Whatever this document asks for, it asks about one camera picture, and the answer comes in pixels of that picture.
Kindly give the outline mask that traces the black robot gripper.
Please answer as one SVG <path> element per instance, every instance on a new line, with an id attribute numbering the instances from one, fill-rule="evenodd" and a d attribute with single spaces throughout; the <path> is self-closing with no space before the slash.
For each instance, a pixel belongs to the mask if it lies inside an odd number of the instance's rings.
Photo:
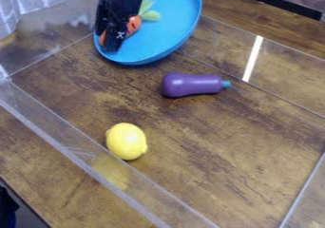
<path id="1" fill-rule="evenodd" d="M 132 16 L 138 15 L 142 0 L 101 0 L 95 14 L 95 34 L 103 31 L 103 49 L 117 52 L 128 36 L 128 22 Z"/>

